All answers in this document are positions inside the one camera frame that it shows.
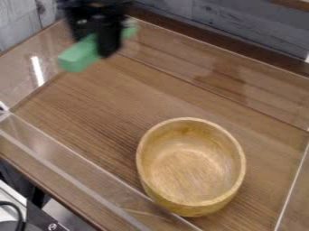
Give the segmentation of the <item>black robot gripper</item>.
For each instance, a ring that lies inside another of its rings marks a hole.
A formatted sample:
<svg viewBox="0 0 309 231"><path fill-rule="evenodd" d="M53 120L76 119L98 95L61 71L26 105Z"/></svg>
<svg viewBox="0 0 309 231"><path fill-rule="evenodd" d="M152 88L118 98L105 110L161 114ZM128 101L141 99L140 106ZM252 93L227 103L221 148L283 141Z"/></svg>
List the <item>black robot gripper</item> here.
<svg viewBox="0 0 309 231"><path fill-rule="evenodd" d="M97 49L109 58L122 46L122 29L130 0L57 0L74 40L97 32Z"/></svg>

